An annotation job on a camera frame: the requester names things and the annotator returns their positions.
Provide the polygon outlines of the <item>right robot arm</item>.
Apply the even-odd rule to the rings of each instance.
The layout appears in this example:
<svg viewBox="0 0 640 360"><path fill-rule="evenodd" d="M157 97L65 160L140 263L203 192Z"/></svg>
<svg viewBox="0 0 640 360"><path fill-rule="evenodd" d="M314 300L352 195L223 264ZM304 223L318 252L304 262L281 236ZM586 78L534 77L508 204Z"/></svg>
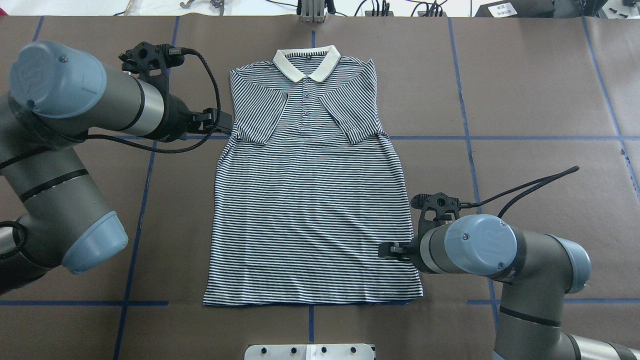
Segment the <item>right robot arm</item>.
<svg viewBox="0 0 640 360"><path fill-rule="evenodd" d="M466 215L407 242L378 245L380 258L426 274L469 274L502 283L494 360L637 360L639 351L562 330L567 294L592 265L578 243L521 230L489 214Z"/></svg>

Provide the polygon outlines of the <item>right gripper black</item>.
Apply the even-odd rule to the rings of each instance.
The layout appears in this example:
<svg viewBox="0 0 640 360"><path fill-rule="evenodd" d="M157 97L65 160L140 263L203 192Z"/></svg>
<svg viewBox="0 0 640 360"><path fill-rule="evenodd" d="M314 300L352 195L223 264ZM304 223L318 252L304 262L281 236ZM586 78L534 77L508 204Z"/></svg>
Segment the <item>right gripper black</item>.
<svg viewBox="0 0 640 360"><path fill-rule="evenodd" d="M378 258L409 261L410 242L387 241L380 243L378 244Z"/></svg>

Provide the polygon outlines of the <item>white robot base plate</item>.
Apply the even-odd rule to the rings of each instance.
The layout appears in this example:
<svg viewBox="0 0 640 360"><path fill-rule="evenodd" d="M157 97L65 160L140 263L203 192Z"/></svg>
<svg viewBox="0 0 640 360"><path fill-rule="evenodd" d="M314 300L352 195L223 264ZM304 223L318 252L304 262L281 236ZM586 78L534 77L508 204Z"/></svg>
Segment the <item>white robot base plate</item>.
<svg viewBox="0 0 640 360"><path fill-rule="evenodd" d="M375 360L374 345L355 343L254 344L245 360Z"/></svg>

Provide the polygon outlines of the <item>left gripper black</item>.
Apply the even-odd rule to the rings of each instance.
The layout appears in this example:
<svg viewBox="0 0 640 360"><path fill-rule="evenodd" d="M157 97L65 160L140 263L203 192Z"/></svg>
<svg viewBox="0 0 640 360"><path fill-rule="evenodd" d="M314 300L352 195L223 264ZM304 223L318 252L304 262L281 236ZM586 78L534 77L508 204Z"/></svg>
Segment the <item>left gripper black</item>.
<svg viewBox="0 0 640 360"><path fill-rule="evenodd" d="M233 131L233 116L228 112L207 108L202 112L192 112L186 132L195 135L222 133L227 136Z"/></svg>

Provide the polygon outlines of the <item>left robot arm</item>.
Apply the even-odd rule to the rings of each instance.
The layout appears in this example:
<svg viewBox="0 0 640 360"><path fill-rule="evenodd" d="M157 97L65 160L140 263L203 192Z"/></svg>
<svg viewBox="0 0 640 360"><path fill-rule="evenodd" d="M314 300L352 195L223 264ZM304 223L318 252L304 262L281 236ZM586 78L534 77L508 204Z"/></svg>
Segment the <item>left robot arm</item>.
<svg viewBox="0 0 640 360"><path fill-rule="evenodd" d="M215 107L192 111L169 92L169 69L192 48L141 42L119 55L121 68L54 41L25 46L1 97L1 175L26 209L1 223L1 293L21 289L59 266L81 274L126 248L117 213L74 146L118 142L164 153L98 128L158 142L231 134L233 117Z"/></svg>

